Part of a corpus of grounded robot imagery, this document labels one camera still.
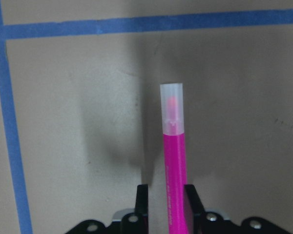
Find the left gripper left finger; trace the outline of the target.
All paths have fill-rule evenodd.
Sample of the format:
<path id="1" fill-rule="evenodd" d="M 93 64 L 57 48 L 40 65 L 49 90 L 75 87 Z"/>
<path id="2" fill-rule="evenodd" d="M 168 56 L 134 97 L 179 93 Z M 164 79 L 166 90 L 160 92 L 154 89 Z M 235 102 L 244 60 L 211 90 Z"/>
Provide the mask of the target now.
<path id="1" fill-rule="evenodd" d="M 148 233 L 148 185 L 137 186 L 135 214 L 138 217 L 139 229 L 141 234 Z"/>

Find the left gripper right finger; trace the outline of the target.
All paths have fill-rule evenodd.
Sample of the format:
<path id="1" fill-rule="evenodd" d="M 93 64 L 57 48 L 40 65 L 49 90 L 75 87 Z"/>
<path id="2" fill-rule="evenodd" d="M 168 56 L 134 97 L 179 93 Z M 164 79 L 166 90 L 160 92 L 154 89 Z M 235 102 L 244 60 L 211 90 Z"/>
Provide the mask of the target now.
<path id="1" fill-rule="evenodd" d="M 184 185 L 184 214 L 189 234 L 201 234 L 200 216 L 205 212 L 202 201 L 192 184 Z"/>

